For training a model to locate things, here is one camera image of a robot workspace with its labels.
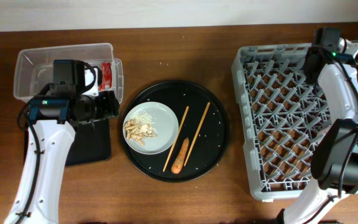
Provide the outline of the wooden chopstick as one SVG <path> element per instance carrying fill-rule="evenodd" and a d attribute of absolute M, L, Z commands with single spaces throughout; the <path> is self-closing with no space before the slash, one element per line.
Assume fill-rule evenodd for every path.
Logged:
<path fill-rule="evenodd" d="M 209 110 L 210 104 L 211 104 L 211 102 L 208 102 L 207 105 L 206 105 L 206 107 L 205 107 L 205 109 L 204 109 L 204 113 L 203 113 L 203 115 L 202 115 L 202 117 L 201 117 L 201 119 L 200 119 L 198 128 L 197 128 L 197 130 L 196 130 L 196 132 L 195 132 L 194 138 L 193 138 L 192 143 L 191 143 L 191 145 L 190 145 L 190 149 L 189 149 L 188 154 L 187 154 L 187 156 L 186 156 L 186 159 L 185 159 L 185 162 L 184 162 L 184 166 L 187 165 L 188 160 L 189 160 L 189 158 L 190 158 L 190 156 L 191 156 L 191 153 L 192 153 L 193 148 L 194 148 L 194 146 L 195 146 L 196 140 L 197 140 L 198 135 L 199 135 L 199 133 L 200 133 L 201 127 L 202 127 L 202 125 L 203 125 L 203 123 L 204 123 L 204 119 L 205 119 L 206 114 L 207 114 L 207 112 L 208 112 L 208 110 Z"/>
<path fill-rule="evenodd" d="M 181 131 L 181 129 L 182 129 L 182 126 L 183 126 L 183 124 L 184 124 L 184 122 L 185 122 L 185 119 L 186 119 L 186 116 L 187 116 L 187 113 L 188 113 L 189 108 L 190 108 L 189 106 L 186 106 L 186 108 L 185 108 L 185 112 L 184 112 L 184 114 L 183 114 L 183 116 L 182 116 L 182 119 L 181 119 L 181 122 L 180 122 L 180 125 L 179 125 L 179 128 L 178 128 L 177 135 L 176 135 L 176 137 L 175 137 L 175 139 L 174 139 L 173 144 L 171 145 L 170 151 L 169 151 L 168 156 L 167 156 L 167 159 L 166 159 L 166 161 L 165 161 L 165 164 L 164 164 L 164 167 L 163 167 L 163 170 L 162 170 L 163 172 L 165 172 L 165 170 L 166 170 L 166 168 L 167 168 L 167 166 L 168 166 L 168 162 L 169 162 L 169 160 L 170 160 L 170 158 L 171 158 L 171 155 L 172 155 L 172 152 L 173 152 L 173 150 L 174 150 L 174 148 L 175 148 L 175 144 L 176 144 L 177 139 L 178 139 L 178 137 L 179 137 L 179 134 L 180 134 L 180 131 Z"/>

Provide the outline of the carrot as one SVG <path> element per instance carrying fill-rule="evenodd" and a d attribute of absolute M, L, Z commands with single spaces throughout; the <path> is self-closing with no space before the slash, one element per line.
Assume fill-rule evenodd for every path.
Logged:
<path fill-rule="evenodd" d="M 189 147 L 190 140 L 189 138 L 185 138 L 183 144 L 181 145 L 180 152 L 177 155 L 172 167 L 171 172 L 174 174 L 179 174 L 184 166 L 186 153 Z"/>

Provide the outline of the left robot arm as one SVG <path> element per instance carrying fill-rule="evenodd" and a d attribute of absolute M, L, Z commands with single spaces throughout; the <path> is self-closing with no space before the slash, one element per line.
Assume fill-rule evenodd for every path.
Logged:
<path fill-rule="evenodd" d="M 5 223 L 58 223 L 63 172 L 70 151 L 81 159 L 111 155 L 109 120 L 119 114 L 112 90 L 101 90 L 103 70 L 81 60 L 55 60 L 52 82 L 20 110 L 27 155 L 16 199 Z"/>

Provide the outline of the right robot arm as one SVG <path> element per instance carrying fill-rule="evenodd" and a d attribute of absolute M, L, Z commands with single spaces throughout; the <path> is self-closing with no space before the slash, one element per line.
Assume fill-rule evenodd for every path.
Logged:
<path fill-rule="evenodd" d="M 323 90 L 332 125 L 313 153 L 311 180 L 275 223 L 318 223 L 358 192 L 358 40 L 343 38 L 339 29 L 317 29 L 303 71 L 307 83 Z"/>

